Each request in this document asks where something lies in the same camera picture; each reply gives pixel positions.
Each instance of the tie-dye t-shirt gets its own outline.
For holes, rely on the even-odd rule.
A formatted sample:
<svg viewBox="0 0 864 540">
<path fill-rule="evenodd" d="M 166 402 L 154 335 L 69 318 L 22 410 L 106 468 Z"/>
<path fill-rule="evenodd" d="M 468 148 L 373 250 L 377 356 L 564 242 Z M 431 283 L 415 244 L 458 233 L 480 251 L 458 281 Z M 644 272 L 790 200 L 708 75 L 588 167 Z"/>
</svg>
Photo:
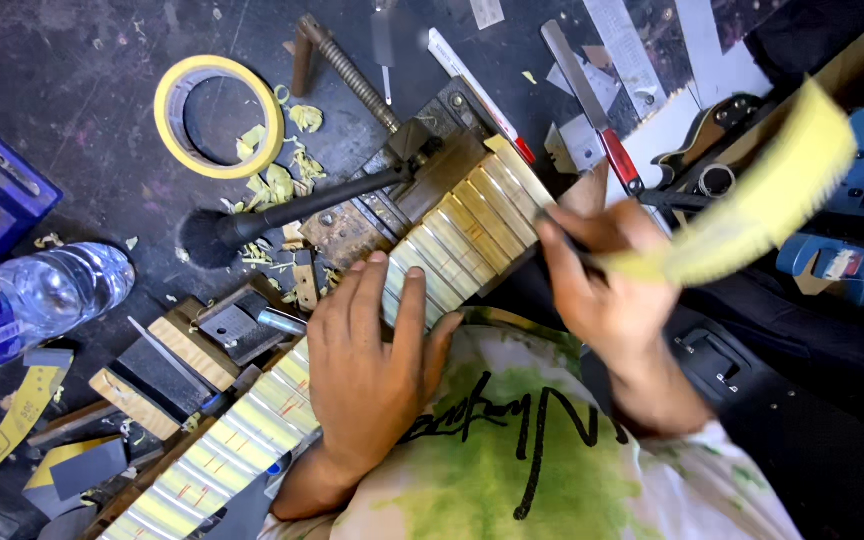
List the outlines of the tie-dye t-shirt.
<svg viewBox="0 0 864 540">
<path fill-rule="evenodd" d="M 471 308 L 442 383 L 340 513 L 260 540 L 800 538 L 759 467 L 717 422 L 637 440 L 605 416 L 571 335 Z"/>
</svg>

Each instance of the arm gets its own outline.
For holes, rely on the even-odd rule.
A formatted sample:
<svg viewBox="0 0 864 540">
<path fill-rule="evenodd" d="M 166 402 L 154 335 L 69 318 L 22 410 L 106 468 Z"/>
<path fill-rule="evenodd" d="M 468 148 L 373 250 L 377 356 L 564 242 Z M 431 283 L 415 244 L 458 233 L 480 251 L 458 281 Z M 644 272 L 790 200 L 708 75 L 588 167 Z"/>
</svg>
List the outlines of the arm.
<svg viewBox="0 0 864 540">
<path fill-rule="evenodd" d="M 593 253 L 646 250 L 668 242 L 635 200 L 583 219 L 558 206 L 554 223 L 538 224 L 555 304 L 570 332 L 608 368 L 618 409 L 647 435 L 698 432 L 713 418 L 679 369 L 662 329 L 679 298 L 677 286 L 643 282 L 618 273 L 589 274 L 564 240 L 562 229 Z"/>
<path fill-rule="evenodd" d="M 280 521 L 337 510 L 389 455 L 442 379 L 450 313 L 427 338 L 426 275 L 406 274 L 392 343 L 382 343 L 379 313 L 389 257 L 356 262 L 342 285 L 318 303 L 308 325 L 312 410 L 322 438 L 294 462 L 269 511 Z"/>
</svg>

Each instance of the red handle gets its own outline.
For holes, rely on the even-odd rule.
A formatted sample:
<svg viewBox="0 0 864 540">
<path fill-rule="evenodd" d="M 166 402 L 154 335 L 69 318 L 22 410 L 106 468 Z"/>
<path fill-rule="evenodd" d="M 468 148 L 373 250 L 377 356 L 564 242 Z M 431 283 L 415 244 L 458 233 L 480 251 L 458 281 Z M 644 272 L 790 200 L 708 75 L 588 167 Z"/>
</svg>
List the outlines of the red handle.
<svg viewBox="0 0 864 540">
<path fill-rule="evenodd" d="M 622 146 L 622 141 L 618 139 L 616 131 L 612 128 L 599 131 L 599 141 L 602 141 L 602 146 L 606 149 L 608 164 L 615 171 L 615 175 L 618 176 L 625 192 L 629 195 L 642 193 L 642 190 L 645 190 L 642 178 L 639 177 L 639 171 L 636 170 L 632 158 Z"/>
</svg>

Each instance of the metal plate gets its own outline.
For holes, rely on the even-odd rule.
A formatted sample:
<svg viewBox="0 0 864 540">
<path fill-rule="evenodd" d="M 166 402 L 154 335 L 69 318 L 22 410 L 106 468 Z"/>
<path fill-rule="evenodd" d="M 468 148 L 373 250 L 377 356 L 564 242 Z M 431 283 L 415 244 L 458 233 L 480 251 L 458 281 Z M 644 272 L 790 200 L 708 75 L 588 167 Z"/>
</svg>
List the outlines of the metal plate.
<svg viewBox="0 0 864 540">
<path fill-rule="evenodd" d="M 230 305 L 227 309 L 212 317 L 199 326 L 210 338 L 228 345 L 238 338 L 255 330 L 258 323 L 238 305 Z"/>
</svg>

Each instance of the metal ruler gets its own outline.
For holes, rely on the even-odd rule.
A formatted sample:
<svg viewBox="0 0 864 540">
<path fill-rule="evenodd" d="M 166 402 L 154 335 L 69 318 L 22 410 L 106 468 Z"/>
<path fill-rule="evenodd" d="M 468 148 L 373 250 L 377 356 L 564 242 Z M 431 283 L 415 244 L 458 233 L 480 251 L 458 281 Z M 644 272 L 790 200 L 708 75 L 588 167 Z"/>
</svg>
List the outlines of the metal ruler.
<svg viewBox="0 0 864 540">
<path fill-rule="evenodd" d="M 492 150 L 389 254 L 383 318 L 395 325 L 405 272 L 426 275 L 426 325 L 459 308 L 537 241 L 532 222 L 552 197 L 512 144 Z M 109 540 L 182 540 L 319 421 L 309 394 L 306 338 L 263 374 L 186 453 L 105 530 Z"/>
<path fill-rule="evenodd" d="M 582 0 L 595 23 L 602 43 L 611 55 L 631 104 L 644 120 L 661 109 L 668 96 L 659 82 L 639 32 L 632 24 L 623 0 Z"/>
</svg>

